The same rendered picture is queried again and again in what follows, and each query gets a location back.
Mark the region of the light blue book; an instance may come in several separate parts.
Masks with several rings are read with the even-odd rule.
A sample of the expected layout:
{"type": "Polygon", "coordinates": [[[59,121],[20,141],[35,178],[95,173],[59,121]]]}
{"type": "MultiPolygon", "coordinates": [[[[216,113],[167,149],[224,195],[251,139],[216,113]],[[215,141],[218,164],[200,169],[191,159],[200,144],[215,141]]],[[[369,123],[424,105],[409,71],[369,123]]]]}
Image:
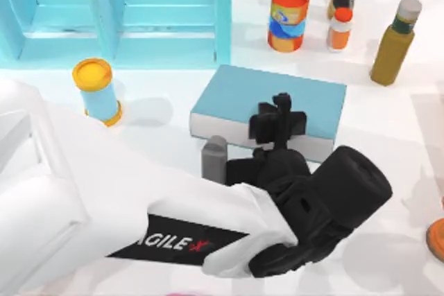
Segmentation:
{"type": "Polygon", "coordinates": [[[221,65],[190,112],[189,131],[193,137],[219,135],[232,145],[255,148],[248,134],[250,117],[258,114],[260,103],[288,93],[292,111],[307,115],[305,133],[292,136],[288,146],[321,163],[334,150],[346,90],[339,83],[221,65]]]}

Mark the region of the pale grey rounded box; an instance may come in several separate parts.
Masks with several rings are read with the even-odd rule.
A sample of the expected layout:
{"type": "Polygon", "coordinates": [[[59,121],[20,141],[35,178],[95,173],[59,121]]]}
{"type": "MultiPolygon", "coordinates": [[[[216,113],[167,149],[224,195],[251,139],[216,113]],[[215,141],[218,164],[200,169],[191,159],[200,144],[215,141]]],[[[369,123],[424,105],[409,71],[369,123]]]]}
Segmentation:
{"type": "Polygon", "coordinates": [[[228,143],[218,135],[210,137],[201,150],[201,176],[219,184],[226,181],[228,143]]]}

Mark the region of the olive bottle with grey cap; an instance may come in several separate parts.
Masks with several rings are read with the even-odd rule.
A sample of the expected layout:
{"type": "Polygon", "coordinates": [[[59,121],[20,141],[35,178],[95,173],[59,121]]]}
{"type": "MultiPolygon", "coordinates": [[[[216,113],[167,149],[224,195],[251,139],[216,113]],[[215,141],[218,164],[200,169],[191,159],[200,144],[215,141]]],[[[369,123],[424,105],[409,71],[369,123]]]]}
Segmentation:
{"type": "Polygon", "coordinates": [[[422,3],[419,0],[401,0],[395,17],[385,30],[372,69],[370,79],[379,85],[395,82],[409,47],[415,37],[415,26],[422,3]]]}

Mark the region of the orange round object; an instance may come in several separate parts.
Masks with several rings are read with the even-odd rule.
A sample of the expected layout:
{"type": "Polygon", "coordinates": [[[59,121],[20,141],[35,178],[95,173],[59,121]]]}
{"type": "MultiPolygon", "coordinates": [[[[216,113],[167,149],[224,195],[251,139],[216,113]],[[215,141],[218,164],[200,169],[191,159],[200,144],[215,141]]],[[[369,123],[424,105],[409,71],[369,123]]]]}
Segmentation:
{"type": "Polygon", "coordinates": [[[431,253],[444,263],[444,218],[434,221],[428,227],[426,243],[431,253]]]}

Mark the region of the light blue can yellow lids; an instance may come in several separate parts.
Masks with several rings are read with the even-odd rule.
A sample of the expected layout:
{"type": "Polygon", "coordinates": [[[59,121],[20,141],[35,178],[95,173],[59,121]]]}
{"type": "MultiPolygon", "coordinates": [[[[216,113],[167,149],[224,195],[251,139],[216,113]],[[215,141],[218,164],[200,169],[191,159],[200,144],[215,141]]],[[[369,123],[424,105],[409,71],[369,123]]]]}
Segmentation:
{"type": "Polygon", "coordinates": [[[112,68],[108,62],[101,58],[82,60],[74,67],[72,78],[80,90],[87,116],[108,127],[121,119],[123,110],[114,91],[112,68]]]}

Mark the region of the light blue rack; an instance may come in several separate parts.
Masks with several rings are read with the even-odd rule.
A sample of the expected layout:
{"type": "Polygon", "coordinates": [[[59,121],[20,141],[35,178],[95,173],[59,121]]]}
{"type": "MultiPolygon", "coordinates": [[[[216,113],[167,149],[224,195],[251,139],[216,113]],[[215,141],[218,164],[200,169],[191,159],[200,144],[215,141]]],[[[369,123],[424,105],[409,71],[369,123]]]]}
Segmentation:
{"type": "Polygon", "coordinates": [[[211,69],[231,20],[232,0],[0,0],[0,69],[211,69]]]}

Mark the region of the small orange bottle orange cap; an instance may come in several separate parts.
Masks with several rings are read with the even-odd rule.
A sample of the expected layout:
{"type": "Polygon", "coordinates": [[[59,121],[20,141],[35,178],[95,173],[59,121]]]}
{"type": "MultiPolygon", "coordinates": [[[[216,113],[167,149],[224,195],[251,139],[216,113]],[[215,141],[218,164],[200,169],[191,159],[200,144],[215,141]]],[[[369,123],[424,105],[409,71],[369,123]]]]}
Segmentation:
{"type": "Polygon", "coordinates": [[[342,51],[348,45],[352,30],[353,11],[350,8],[337,8],[330,20],[327,33],[327,47],[330,51],[342,51]]]}

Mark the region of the orange can blue yellow label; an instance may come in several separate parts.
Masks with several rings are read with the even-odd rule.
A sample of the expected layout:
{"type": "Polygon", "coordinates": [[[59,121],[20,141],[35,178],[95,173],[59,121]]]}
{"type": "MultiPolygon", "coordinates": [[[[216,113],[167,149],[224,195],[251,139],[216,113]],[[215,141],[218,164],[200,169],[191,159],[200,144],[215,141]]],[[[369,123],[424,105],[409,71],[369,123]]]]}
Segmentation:
{"type": "Polygon", "coordinates": [[[271,0],[268,44],[290,53],[302,46],[309,0],[271,0]]]}

